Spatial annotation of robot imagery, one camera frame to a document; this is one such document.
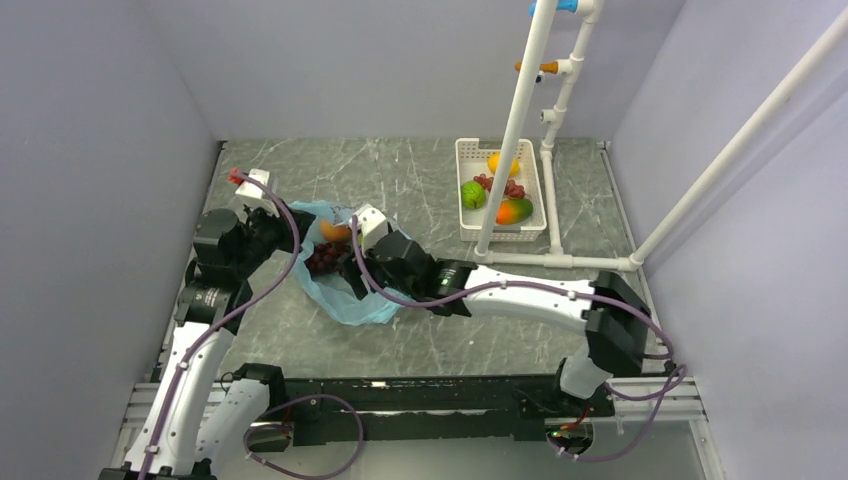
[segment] white basket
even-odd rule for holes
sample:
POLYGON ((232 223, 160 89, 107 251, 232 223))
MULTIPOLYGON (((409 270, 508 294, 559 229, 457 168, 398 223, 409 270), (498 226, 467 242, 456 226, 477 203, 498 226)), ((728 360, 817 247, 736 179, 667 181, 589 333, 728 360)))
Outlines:
MULTIPOLYGON (((499 149, 480 149, 479 145, 479 138, 460 138, 456 141, 456 194, 459 205, 460 239, 463 241, 475 241, 480 238, 486 207, 476 210, 463 207, 460 186, 481 173, 493 176, 494 174, 489 171, 489 157, 500 151, 499 149)), ((514 225, 495 225, 492 232, 492 241, 495 242, 532 242, 536 240, 539 233, 548 228, 545 199, 542 197, 539 172, 536 170, 536 153, 533 150, 533 143, 530 140, 519 139, 516 157, 518 157, 518 166, 521 170, 512 179, 515 183, 524 185, 527 198, 533 202, 533 215, 514 225)))

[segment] white connector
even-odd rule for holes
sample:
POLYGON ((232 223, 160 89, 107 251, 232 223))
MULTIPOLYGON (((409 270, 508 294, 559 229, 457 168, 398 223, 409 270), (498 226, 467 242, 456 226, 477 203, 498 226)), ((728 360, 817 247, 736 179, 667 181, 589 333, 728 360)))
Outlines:
POLYGON ((539 121, 548 125, 556 121, 556 112, 552 108, 545 108, 539 116, 539 121))
POLYGON ((577 10, 574 11, 575 15, 591 15, 595 13, 595 0, 579 0, 577 2, 577 10))
POLYGON ((374 208, 370 203, 359 207, 359 210, 354 214, 359 222, 359 233, 362 235, 360 245, 363 252, 389 234, 389 220, 383 215, 383 212, 374 208))
POLYGON ((571 75, 574 71, 574 64, 567 58, 557 59, 557 75, 571 75))
MULTIPOLYGON (((277 179, 273 178, 271 172, 258 168, 251 168, 248 176, 277 193, 277 179)), ((243 182, 236 189, 236 196, 250 208, 264 208, 271 214, 276 214, 277 207, 265 193, 250 182, 243 182)))

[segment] green fruit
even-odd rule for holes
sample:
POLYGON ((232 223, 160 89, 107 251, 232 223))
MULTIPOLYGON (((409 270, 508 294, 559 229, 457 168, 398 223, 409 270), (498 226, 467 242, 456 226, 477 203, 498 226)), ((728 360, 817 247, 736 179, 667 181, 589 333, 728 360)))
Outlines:
POLYGON ((463 183, 459 191, 465 208, 474 210, 486 204, 486 190, 474 180, 463 183))

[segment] blue plastic bag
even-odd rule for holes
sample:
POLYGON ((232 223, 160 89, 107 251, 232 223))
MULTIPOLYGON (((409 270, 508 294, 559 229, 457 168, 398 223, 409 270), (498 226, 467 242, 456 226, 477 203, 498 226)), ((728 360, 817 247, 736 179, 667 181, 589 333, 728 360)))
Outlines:
MULTIPOLYGON (((400 305, 373 292, 369 292, 365 298, 358 300, 350 285, 341 275, 328 274, 313 279, 304 263, 312 255, 315 244, 325 243, 319 227, 321 219, 323 218, 333 225, 346 224, 355 210, 326 201, 292 202, 288 206, 292 210, 308 212, 316 217, 309 227, 293 270, 295 278, 303 287, 303 291, 326 310, 331 317, 345 325, 388 323, 395 312, 401 308, 400 305)), ((406 298, 394 290, 389 291, 396 296, 406 298)))

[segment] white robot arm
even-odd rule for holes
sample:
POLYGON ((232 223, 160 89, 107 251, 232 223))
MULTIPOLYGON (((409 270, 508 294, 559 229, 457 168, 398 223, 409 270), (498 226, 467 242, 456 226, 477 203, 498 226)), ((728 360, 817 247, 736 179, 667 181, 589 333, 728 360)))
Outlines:
MULTIPOLYGON (((273 184, 267 172, 252 170, 250 176, 262 185, 273 184)), ((239 192, 246 204, 254 206, 248 210, 246 222, 232 211, 219 209, 205 213, 198 223, 194 241, 197 259, 189 267, 186 287, 178 300, 178 326, 162 388, 123 467, 103 470, 100 480, 136 479, 139 470, 157 479, 214 478, 224 463, 221 459, 236 449, 250 424, 268 408, 287 400, 279 367, 247 364, 234 374, 226 396, 200 427, 218 368, 238 333, 240 318, 209 336, 189 361, 181 361, 210 325, 250 299, 250 274, 273 251, 292 250, 292 233, 285 222, 265 210, 269 206, 265 193, 249 188, 240 188, 239 192), (178 369, 183 374, 175 396, 167 401, 166 386, 178 369), (154 444, 154 427, 160 415, 166 419, 158 432, 160 440, 154 444)), ((294 213, 302 238, 314 217, 294 213)), ((403 233, 391 231, 385 215, 372 206, 359 209, 356 217, 360 220, 364 266, 370 273, 363 277, 361 265, 353 257, 343 259, 342 268, 358 297, 368 293, 363 278, 371 276, 370 280, 376 282, 370 284, 372 288, 391 287, 416 301, 429 301, 433 304, 429 309, 439 315, 508 315, 584 335, 587 342, 561 364, 556 375, 560 395, 577 403, 585 403, 612 376, 639 375, 647 327, 624 310, 596 305, 585 298, 595 294, 613 297, 649 314, 641 299, 615 274, 602 272, 595 281, 556 281, 511 275, 461 260, 437 260, 403 233), (532 282, 536 287, 522 286, 522 282, 532 282), (493 283, 503 287, 482 288, 493 283), (539 289, 539 285, 550 290, 539 289), (478 291, 439 301, 467 290, 478 291)))

